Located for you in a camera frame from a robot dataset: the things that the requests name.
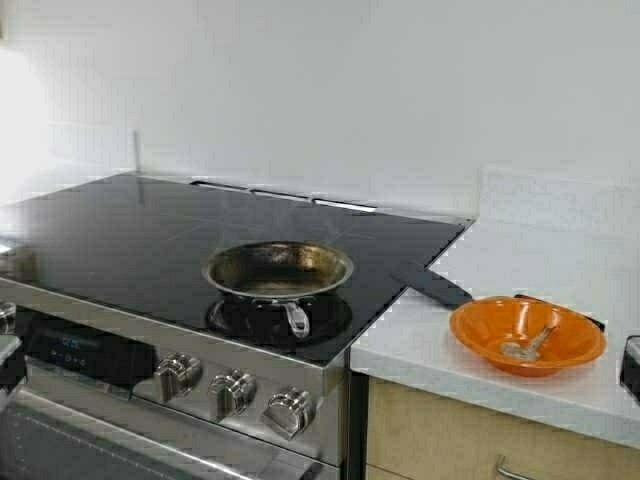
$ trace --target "digital display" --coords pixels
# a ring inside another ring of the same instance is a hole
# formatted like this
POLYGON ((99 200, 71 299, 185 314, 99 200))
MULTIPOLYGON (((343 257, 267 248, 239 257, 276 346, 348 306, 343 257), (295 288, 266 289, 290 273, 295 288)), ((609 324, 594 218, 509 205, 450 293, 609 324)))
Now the digital display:
POLYGON ((28 321, 27 355, 123 388, 153 376, 157 359, 152 346, 35 311, 27 315, 25 310, 21 308, 18 323, 28 321))
POLYGON ((100 348, 98 342, 86 338, 69 335, 68 333, 57 332, 50 328, 44 328, 42 333, 51 339, 57 340, 63 347, 78 351, 95 351, 100 348))

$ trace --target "orange bowl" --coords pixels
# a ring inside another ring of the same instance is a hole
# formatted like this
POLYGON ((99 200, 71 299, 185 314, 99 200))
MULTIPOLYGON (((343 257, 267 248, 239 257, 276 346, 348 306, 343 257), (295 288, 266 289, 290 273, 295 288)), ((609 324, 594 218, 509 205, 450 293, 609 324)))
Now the orange bowl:
POLYGON ((490 297, 467 303, 451 315, 451 331, 463 345, 492 365, 525 377, 544 377, 598 358, 606 348, 600 329, 572 310, 529 298, 490 297), (536 361, 505 356, 500 346, 526 346, 545 327, 556 329, 536 361))

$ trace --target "drawer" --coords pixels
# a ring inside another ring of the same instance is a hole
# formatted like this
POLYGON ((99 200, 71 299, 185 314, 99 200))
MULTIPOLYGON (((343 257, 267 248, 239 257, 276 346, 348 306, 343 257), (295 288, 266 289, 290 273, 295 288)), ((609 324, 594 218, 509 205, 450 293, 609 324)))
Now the drawer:
POLYGON ((640 450, 370 380, 371 466, 414 480, 504 480, 500 455, 535 480, 640 478, 640 450))

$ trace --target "oven door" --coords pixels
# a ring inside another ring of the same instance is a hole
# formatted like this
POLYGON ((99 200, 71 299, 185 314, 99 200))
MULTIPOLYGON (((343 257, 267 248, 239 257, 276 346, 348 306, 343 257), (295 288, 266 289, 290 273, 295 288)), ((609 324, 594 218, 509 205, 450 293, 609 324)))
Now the oven door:
POLYGON ((338 469, 139 399, 29 367, 0 416, 0 478, 329 480, 338 469))

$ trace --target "oven handle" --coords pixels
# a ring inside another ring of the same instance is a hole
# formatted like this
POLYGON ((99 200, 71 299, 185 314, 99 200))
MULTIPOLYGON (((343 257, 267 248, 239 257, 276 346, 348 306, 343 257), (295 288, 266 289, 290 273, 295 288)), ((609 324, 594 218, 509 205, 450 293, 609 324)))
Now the oven handle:
POLYGON ((202 479, 215 480, 301 480, 309 470, 314 470, 315 462, 310 461, 303 470, 292 468, 291 462, 276 458, 259 476, 246 474, 222 463, 190 455, 177 448, 131 432, 105 420, 52 402, 23 388, 16 396, 15 403, 41 415, 63 422, 92 436, 124 447, 147 458, 177 468, 180 471, 202 479))

